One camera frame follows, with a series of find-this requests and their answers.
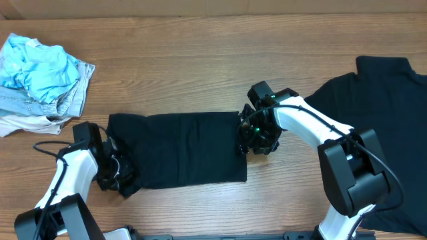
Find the black t-shirt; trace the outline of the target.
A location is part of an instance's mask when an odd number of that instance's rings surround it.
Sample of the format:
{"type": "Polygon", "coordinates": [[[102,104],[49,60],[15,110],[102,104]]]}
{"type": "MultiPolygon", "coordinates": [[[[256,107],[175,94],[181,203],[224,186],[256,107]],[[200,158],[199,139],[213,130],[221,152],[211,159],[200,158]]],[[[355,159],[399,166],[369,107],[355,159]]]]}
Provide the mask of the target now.
{"type": "Polygon", "coordinates": [[[140,189],[166,189],[247,180],[239,153],[236,112],[109,116],[107,134],[129,159],[134,177],[119,186],[124,197],[140,189]]]}

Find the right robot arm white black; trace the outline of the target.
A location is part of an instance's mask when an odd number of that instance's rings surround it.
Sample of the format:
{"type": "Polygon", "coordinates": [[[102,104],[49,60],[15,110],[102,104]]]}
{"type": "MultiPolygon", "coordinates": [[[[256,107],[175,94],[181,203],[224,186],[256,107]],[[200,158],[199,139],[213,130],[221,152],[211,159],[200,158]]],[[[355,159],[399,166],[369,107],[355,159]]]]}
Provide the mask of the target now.
{"type": "Polygon", "coordinates": [[[392,190],[375,131],[339,123],[295,91],[273,92],[265,81],[253,85],[248,98],[236,133],[239,151],[268,155],[278,148],[282,132],[290,131],[318,152],[330,208],[313,231],[286,233],[285,239],[373,239],[357,229],[392,190]]]}

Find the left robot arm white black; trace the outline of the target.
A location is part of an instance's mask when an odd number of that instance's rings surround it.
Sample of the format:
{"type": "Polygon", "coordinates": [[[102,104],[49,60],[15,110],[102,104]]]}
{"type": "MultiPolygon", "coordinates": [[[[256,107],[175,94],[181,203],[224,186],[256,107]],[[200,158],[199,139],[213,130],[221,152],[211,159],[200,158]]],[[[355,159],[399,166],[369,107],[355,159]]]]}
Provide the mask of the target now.
{"type": "Polygon", "coordinates": [[[138,240],[130,225],[102,232],[86,201],[92,182],[102,190],[121,191],[135,179],[135,167],[115,140],[101,138],[95,123],[73,126],[74,142],[65,142],[54,155],[57,170],[35,208],[17,216],[15,232],[20,240],[54,240],[66,233],[70,239],[138,240]]]}

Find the black clothes pile right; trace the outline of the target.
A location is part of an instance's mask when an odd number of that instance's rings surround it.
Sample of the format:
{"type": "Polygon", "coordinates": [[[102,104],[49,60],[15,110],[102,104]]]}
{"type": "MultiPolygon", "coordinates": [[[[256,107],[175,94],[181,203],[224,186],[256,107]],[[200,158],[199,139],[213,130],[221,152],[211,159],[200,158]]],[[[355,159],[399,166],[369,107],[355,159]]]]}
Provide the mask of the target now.
{"type": "Polygon", "coordinates": [[[404,57],[356,58],[357,72],[333,78],[307,104],[356,129],[375,130],[405,200],[371,214],[365,229],[426,235],[426,76],[404,57]]]}

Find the folded pale pink garment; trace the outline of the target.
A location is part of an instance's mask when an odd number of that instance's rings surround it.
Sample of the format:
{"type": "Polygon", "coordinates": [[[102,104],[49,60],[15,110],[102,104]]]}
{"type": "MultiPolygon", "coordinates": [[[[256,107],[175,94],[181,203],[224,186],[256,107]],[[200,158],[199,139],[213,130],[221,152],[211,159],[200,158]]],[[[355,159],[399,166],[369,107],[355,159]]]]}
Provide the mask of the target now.
{"type": "Polygon", "coordinates": [[[64,124],[70,119],[70,117],[7,115],[1,117],[1,137],[6,137],[20,130],[58,135],[64,124]]]}

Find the folded blue denim jeans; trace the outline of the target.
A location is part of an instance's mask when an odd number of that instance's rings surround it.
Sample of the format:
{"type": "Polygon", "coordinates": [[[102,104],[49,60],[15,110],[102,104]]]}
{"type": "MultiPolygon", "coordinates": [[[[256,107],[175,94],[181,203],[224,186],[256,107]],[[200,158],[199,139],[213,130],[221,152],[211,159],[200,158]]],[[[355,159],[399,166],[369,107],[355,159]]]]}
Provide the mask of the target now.
{"type": "Polygon", "coordinates": [[[1,116],[80,117],[95,65],[80,61],[77,70],[81,78],[75,86],[51,103],[38,102],[22,90],[1,86],[1,116]]]}

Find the light blue crumpled shirt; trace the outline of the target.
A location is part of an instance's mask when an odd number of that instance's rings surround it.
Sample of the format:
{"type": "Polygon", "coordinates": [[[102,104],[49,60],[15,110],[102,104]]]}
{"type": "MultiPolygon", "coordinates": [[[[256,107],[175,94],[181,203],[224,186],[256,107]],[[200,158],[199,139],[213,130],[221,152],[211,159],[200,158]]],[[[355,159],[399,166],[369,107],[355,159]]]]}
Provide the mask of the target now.
{"type": "Polygon", "coordinates": [[[81,77],[79,61],[62,46],[10,34],[1,49],[1,85],[19,89],[34,100],[52,103],[81,77]]]}

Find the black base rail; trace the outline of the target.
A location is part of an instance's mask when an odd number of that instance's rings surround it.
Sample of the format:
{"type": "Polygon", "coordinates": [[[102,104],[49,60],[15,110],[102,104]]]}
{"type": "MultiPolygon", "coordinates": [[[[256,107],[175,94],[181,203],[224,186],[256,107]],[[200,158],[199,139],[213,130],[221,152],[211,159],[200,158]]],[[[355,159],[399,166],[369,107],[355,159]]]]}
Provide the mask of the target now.
{"type": "Polygon", "coordinates": [[[290,231],[282,234],[259,235],[142,235],[141,240],[311,240],[314,239],[311,231],[290,231]]]}

